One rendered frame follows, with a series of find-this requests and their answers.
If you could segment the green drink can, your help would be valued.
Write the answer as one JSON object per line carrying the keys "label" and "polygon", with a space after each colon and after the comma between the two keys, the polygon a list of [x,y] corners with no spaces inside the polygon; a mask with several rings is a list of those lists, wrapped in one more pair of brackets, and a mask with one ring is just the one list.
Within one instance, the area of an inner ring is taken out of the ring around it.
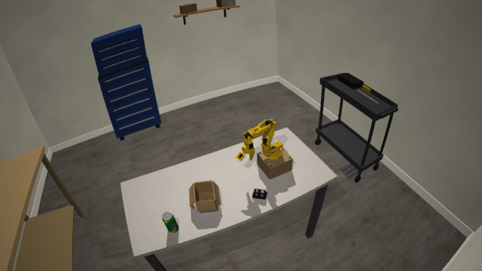
{"label": "green drink can", "polygon": [[163,214],[163,222],[165,223],[166,228],[169,232],[174,233],[178,231],[178,224],[174,216],[170,212],[165,212]]}

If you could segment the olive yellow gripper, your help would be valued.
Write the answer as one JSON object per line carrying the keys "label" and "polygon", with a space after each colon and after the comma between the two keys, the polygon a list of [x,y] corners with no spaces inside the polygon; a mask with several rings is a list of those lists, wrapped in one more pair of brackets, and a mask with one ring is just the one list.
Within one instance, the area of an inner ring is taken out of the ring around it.
{"label": "olive yellow gripper", "polygon": [[236,156],[236,158],[241,162],[243,160],[243,158],[245,157],[245,154],[248,153],[249,156],[250,156],[250,160],[252,160],[253,156],[254,156],[254,153],[255,153],[255,150],[254,148],[251,149],[251,150],[248,150],[246,145],[243,145],[242,147],[242,151],[243,152],[239,152],[239,154]]}

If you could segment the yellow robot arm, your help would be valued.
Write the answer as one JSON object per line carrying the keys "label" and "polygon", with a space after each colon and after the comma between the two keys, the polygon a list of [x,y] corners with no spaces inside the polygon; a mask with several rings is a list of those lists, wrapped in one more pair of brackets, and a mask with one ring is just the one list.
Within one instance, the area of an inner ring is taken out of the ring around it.
{"label": "yellow robot arm", "polygon": [[[266,125],[264,127],[264,125]],[[243,134],[244,138],[244,145],[246,145],[248,150],[251,150],[254,148],[254,143],[252,142],[252,139],[255,139],[259,135],[261,135],[263,132],[263,137],[262,137],[262,153],[265,156],[271,155],[269,157],[269,160],[278,160],[283,154],[281,153],[281,143],[279,141],[273,143],[271,145],[272,138],[274,136],[274,130],[276,128],[277,123],[273,119],[269,120],[264,120],[261,122],[258,126],[255,128],[251,128],[247,132]],[[272,128],[271,128],[272,127]],[[268,130],[268,131],[267,131]],[[266,138],[268,137],[268,139]],[[271,147],[270,147],[271,145]],[[268,151],[268,152],[267,152]]]}

